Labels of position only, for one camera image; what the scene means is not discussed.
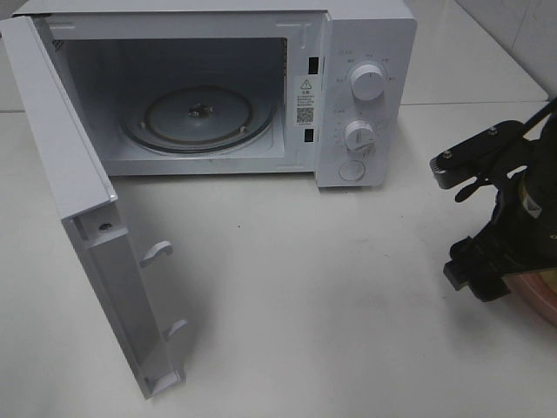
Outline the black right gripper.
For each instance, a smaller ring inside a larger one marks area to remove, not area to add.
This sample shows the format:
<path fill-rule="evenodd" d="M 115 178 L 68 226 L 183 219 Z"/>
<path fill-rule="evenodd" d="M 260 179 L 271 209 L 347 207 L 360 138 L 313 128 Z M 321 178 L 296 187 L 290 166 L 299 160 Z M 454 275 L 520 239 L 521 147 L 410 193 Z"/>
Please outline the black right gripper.
<path fill-rule="evenodd" d="M 453 244 L 443 274 L 491 302 L 510 294 L 505 276 L 556 268 L 556 177 L 514 175 L 496 199 L 493 216 L 473 239 Z"/>

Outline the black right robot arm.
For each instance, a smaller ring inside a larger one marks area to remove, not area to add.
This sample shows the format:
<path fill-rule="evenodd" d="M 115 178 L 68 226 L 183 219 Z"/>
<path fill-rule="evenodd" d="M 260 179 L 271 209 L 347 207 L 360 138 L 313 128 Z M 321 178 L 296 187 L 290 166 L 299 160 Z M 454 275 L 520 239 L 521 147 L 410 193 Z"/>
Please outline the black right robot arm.
<path fill-rule="evenodd" d="M 486 175 L 497 189 L 488 223 L 474 237 L 453 244 L 443 273 L 483 301 L 511 291 L 506 277 L 556 267 L 556 120 L 540 138 L 519 138 Z"/>

